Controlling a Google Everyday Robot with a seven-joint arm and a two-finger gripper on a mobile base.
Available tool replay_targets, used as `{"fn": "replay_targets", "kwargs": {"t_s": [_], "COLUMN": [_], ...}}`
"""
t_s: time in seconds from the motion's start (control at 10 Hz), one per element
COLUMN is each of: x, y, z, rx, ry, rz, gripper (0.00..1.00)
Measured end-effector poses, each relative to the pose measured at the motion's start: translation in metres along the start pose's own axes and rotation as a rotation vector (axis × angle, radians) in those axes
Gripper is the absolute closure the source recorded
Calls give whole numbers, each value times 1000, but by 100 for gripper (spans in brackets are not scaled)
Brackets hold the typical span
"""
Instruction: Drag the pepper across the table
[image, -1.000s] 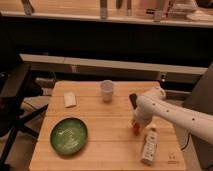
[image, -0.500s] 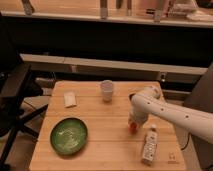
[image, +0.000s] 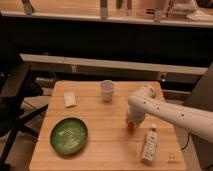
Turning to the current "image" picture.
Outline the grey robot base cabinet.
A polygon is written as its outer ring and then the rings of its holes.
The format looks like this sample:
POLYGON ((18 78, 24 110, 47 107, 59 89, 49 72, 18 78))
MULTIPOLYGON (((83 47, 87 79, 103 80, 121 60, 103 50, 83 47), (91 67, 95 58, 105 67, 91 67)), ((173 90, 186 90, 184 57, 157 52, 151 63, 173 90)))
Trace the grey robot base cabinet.
MULTIPOLYGON (((184 106, 211 111, 213 114, 213 62, 183 103, 184 106)), ((191 135, 200 167, 213 171, 213 143, 191 135)))

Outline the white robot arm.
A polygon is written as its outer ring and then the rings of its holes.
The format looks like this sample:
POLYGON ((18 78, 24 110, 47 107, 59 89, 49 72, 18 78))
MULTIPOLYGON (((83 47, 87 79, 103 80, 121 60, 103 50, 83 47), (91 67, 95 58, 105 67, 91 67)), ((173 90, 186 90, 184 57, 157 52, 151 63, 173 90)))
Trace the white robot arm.
POLYGON ((213 143, 213 112, 180 106, 155 99, 152 86, 142 86, 128 97, 128 121, 138 125, 146 114, 185 128, 213 143))

